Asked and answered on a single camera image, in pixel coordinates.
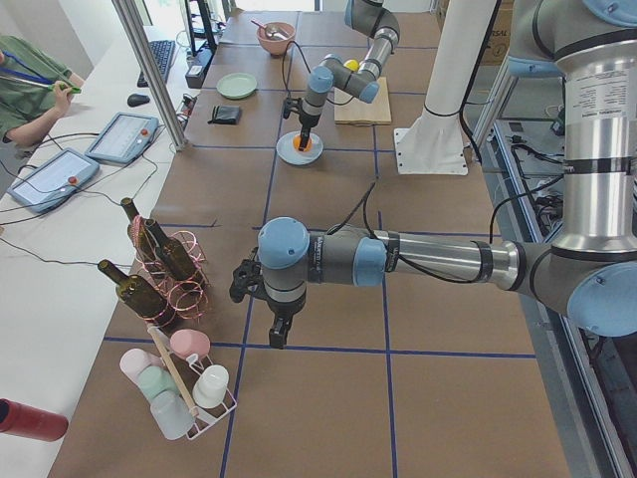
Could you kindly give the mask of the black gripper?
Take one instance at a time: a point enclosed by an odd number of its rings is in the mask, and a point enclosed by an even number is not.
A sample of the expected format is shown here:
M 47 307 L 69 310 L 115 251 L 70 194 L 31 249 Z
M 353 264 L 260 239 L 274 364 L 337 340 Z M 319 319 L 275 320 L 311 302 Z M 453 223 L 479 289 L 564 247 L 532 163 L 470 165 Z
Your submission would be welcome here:
M 267 297 L 268 307 L 274 314 L 274 321 L 269 330 L 269 345 L 271 348 L 283 349 L 286 346 L 294 315 L 303 309 L 306 297 L 307 294 L 303 293 L 290 302 L 282 302 Z
M 300 149 L 309 149 L 312 147 L 311 129 L 319 124 L 321 117 L 321 109 L 300 108 L 299 121 L 302 126 L 300 131 Z

